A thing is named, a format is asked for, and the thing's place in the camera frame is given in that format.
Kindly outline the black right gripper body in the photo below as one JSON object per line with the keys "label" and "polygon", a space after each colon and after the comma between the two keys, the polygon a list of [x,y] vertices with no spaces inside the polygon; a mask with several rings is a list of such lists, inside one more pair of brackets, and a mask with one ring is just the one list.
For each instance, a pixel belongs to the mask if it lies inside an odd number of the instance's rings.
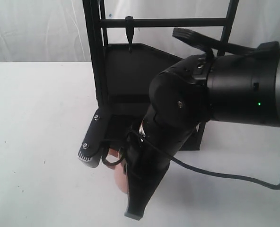
{"label": "black right gripper body", "polygon": [[212,63],[203,55],[190,56],[153,78],[140,135],[159,150],[174,155],[196,126],[211,118],[207,77]]}

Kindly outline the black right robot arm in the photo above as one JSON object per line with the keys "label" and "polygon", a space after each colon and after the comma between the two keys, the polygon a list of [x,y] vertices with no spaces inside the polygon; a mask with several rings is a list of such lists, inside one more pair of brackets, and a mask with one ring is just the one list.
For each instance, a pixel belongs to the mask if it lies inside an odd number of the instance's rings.
{"label": "black right robot arm", "polygon": [[262,58],[193,55],[159,73],[128,133],[125,215],[140,220],[177,151],[208,121],[280,127],[280,50]]}

